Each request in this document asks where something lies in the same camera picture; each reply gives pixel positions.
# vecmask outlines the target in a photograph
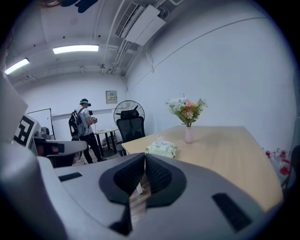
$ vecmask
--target air conditioning unit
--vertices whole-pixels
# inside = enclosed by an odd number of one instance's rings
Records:
[[[118,25],[116,35],[144,46],[165,24],[165,21],[158,17],[159,13],[160,11],[152,5],[144,8],[131,2]]]

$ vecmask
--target small table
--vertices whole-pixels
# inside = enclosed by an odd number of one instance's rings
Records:
[[[194,141],[183,141],[186,126],[122,144],[129,153],[145,152],[158,137],[174,143],[175,159],[211,169],[250,195],[264,211],[283,201],[282,190],[272,164],[244,127],[192,126]]]
[[[107,149],[110,150],[111,147],[110,147],[110,145],[109,145],[109,140],[108,140],[108,135],[107,135],[107,133],[110,133],[110,134],[111,134],[111,140],[112,140],[112,148],[113,148],[113,152],[114,152],[114,153],[117,153],[116,145],[115,145],[114,139],[113,139],[113,132],[114,132],[114,131],[117,131],[117,130],[119,130],[119,129],[118,129],[117,127],[115,127],[115,128],[111,128],[111,129],[100,130],[100,131],[97,131],[97,132],[95,133],[96,138],[97,138],[97,141],[98,141],[98,146],[99,146],[99,149],[100,149],[100,153],[101,153],[102,156],[104,156],[104,157],[110,157],[110,156],[113,155],[113,154],[111,154],[111,155],[110,155],[110,154],[106,154],[106,156],[104,155],[104,152],[103,152],[103,149],[102,149],[102,146],[101,146],[101,141],[100,141],[99,135],[100,135],[100,134],[105,134],[106,143],[107,143]]]

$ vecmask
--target ceiling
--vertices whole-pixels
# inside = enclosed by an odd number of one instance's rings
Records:
[[[126,0],[112,29],[104,61],[110,28],[122,0],[99,0],[84,13],[75,5],[41,8],[33,3],[15,22],[15,40],[7,56],[7,68],[27,58],[30,64],[8,75],[14,86],[66,73],[102,72],[101,64],[111,67],[122,38],[115,35],[118,23],[132,0]],[[53,48],[76,44],[98,44],[98,52],[54,54]],[[115,74],[125,69],[139,46],[131,44]]]

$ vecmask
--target framed notice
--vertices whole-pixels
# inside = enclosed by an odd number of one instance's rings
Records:
[[[106,104],[118,103],[117,91],[106,91]]]

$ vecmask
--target black backpack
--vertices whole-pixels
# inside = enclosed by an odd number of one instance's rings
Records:
[[[84,135],[85,128],[81,120],[81,117],[79,116],[82,110],[83,108],[80,109],[78,113],[76,110],[74,110],[74,112],[71,113],[71,117],[69,119],[69,127],[70,127],[70,133],[72,137],[78,136],[79,138],[80,136]]]

